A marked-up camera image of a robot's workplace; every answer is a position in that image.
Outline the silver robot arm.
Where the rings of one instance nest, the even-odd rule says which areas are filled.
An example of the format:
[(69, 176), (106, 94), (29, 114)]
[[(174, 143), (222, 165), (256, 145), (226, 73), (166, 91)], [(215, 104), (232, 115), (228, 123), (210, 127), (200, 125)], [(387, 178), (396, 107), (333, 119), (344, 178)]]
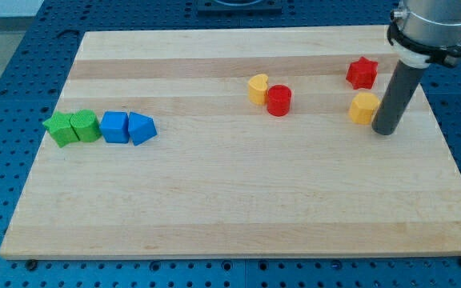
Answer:
[(399, 60), (371, 123), (381, 135), (395, 132), (430, 65), (461, 62), (461, 0), (402, 0), (390, 18), (387, 41)]

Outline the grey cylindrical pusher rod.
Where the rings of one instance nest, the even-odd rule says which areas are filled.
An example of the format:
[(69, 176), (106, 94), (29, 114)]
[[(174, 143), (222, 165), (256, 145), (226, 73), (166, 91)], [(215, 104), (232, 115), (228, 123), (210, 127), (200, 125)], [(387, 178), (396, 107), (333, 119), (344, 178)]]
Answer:
[(414, 68), (398, 61), (371, 123), (374, 132), (381, 135), (395, 132), (425, 71), (426, 68)]

